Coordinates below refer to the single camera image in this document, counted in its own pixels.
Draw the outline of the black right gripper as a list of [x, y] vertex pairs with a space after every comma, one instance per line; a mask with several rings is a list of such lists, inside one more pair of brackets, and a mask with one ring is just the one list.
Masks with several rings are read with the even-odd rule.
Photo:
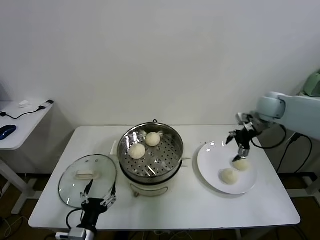
[[245, 128], [241, 130], [234, 130], [230, 131], [229, 135], [226, 139], [226, 144], [229, 144], [233, 139], [236, 140], [236, 143], [238, 147], [240, 148], [238, 150], [237, 155], [234, 157], [232, 162], [244, 160], [248, 157], [250, 152], [250, 142], [253, 138], [253, 130], [247, 130]]

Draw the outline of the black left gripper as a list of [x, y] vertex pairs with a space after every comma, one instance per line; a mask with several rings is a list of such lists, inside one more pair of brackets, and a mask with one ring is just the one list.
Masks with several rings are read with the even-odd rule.
[[89, 198], [93, 182], [94, 180], [91, 179], [84, 188], [84, 191], [80, 193], [81, 207], [84, 211], [84, 215], [78, 227], [95, 227], [99, 216], [105, 213], [108, 210], [108, 207], [111, 207], [117, 200], [116, 183], [113, 184], [111, 190], [104, 199]]

